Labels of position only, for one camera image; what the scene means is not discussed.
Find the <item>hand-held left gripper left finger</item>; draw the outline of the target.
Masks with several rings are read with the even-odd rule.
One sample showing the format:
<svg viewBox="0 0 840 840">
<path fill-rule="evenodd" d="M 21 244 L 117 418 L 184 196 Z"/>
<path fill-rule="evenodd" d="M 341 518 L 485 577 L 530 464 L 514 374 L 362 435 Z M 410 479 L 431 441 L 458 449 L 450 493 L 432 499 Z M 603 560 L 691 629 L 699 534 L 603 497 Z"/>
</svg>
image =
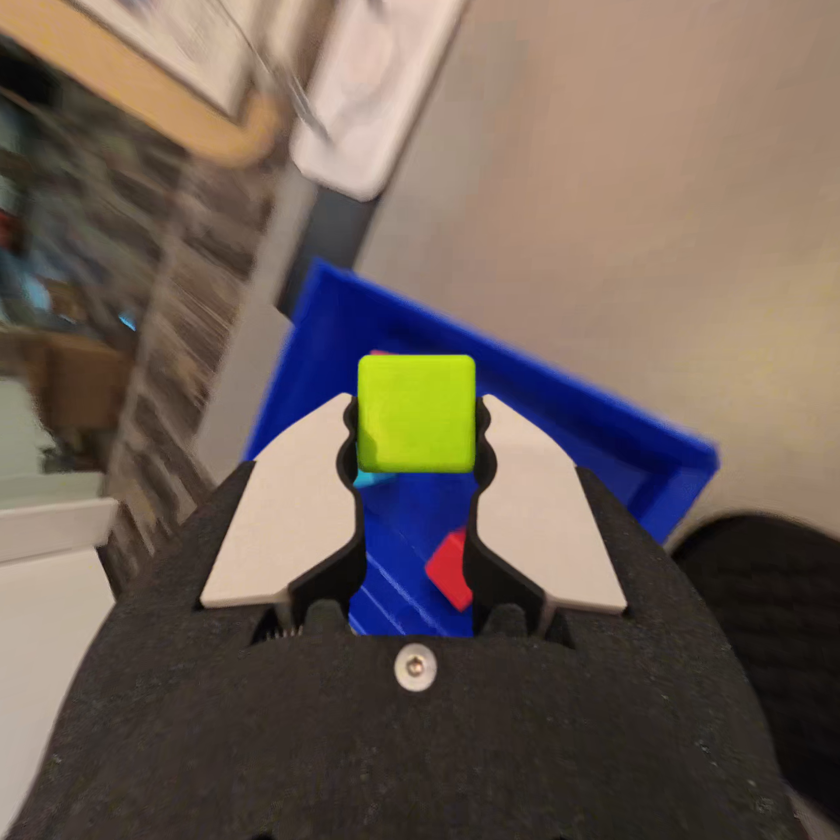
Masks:
<svg viewBox="0 0 840 840">
<path fill-rule="evenodd" d="M 299 628 L 319 601 L 344 615 L 367 571 L 364 510 L 354 486 L 356 402 L 340 393 L 256 457 L 202 607 L 276 605 Z"/>
</svg>

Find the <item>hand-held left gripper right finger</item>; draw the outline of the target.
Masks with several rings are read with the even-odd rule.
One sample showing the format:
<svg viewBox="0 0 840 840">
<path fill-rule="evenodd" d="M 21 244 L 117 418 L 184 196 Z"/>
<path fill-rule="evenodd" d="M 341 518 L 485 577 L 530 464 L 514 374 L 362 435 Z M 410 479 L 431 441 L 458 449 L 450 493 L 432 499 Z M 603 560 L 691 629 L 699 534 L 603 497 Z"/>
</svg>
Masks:
<svg viewBox="0 0 840 840">
<path fill-rule="evenodd" d="M 476 491 L 465 526 L 472 627 L 516 606 L 527 634 L 558 611 L 619 616 L 627 599 L 572 458 L 495 395 L 476 401 Z"/>
</svg>

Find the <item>red magnetic cube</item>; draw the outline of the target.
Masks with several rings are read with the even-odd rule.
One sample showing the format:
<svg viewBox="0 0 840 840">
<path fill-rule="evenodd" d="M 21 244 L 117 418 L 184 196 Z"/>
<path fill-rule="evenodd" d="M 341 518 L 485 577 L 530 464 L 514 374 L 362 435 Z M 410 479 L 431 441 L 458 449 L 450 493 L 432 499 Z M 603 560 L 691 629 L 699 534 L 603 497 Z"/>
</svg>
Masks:
<svg viewBox="0 0 840 840">
<path fill-rule="evenodd" d="M 457 613 L 467 611 L 473 602 L 473 592 L 463 572 L 465 543 L 465 528 L 451 531 L 424 566 L 426 577 Z"/>
</svg>

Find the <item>blue plastic bin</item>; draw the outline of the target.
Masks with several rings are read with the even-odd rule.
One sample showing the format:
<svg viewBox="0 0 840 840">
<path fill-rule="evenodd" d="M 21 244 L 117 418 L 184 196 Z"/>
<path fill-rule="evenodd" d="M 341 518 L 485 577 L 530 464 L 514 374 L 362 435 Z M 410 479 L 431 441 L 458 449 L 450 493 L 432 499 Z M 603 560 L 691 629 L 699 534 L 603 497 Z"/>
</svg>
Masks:
<svg viewBox="0 0 840 840">
<path fill-rule="evenodd" d="M 371 351 L 467 354 L 479 395 L 499 397 L 594 472 L 664 543 L 719 468 L 708 441 L 420 303 L 322 261 L 311 264 L 244 450 L 254 459 L 277 435 L 340 392 L 356 393 Z M 361 490 L 367 574 L 350 604 L 362 635 L 471 635 L 427 578 L 425 564 L 467 519 L 468 475 L 402 475 Z"/>
</svg>

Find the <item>green magnetic cube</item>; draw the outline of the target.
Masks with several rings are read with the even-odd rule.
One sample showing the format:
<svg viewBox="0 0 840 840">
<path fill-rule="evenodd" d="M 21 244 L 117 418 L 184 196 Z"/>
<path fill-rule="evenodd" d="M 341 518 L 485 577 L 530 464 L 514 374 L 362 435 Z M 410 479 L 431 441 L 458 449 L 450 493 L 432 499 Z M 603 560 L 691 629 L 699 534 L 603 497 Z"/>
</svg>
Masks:
<svg viewBox="0 0 840 840">
<path fill-rule="evenodd" d="M 469 473 L 476 462 L 476 364 L 465 354 L 369 353 L 358 363 L 359 467 Z"/>
</svg>

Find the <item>stacked cardboard boxes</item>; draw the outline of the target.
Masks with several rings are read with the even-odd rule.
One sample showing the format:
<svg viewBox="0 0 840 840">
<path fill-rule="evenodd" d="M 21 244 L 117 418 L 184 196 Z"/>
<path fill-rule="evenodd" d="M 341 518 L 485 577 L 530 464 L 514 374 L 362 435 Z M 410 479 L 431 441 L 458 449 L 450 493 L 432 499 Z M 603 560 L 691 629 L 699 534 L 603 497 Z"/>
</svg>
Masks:
<svg viewBox="0 0 840 840">
<path fill-rule="evenodd" d="M 11 324 L 2 324 L 1 351 L 2 376 L 22 382 L 54 458 L 104 467 L 101 450 L 119 425 L 132 355 L 85 335 Z"/>
</svg>

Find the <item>black textured mat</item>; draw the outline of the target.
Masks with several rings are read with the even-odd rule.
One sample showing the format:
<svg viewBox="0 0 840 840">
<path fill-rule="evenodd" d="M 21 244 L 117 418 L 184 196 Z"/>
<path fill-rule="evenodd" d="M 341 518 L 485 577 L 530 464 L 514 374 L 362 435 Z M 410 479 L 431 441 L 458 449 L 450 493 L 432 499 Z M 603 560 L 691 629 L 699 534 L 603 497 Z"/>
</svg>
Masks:
<svg viewBox="0 0 840 840">
<path fill-rule="evenodd" d="M 838 824 L 838 539 L 736 513 L 700 525 L 671 554 L 738 657 L 784 779 Z"/>
</svg>

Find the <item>white sign stand base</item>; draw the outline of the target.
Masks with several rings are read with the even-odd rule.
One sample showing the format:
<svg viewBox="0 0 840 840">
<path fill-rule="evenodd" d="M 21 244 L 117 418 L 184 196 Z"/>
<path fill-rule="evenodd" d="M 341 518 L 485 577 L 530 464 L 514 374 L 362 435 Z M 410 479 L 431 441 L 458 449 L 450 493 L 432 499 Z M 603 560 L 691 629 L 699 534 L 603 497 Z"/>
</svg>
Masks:
<svg viewBox="0 0 840 840">
<path fill-rule="evenodd" d="M 464 6 L 338 2 L 290 138 L 300 173 L 362 203 L 383 192 Z"/>
</svg>

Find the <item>wooden instruction sign board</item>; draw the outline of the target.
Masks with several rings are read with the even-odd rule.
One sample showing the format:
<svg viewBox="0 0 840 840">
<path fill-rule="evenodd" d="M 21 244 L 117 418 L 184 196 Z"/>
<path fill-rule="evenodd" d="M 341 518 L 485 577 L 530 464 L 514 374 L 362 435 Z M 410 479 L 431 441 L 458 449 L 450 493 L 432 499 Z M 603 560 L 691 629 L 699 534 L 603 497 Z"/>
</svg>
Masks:
<svg viewBox="0 0 840 840">
<path fill-rule="evenodd" d="M 100 24 L 60 1 L 2 1 L 2 35 L 201 160 L 264 160 L 293 123 L 287 94 L 253 91 L 233 122 Z"/>
</svg>

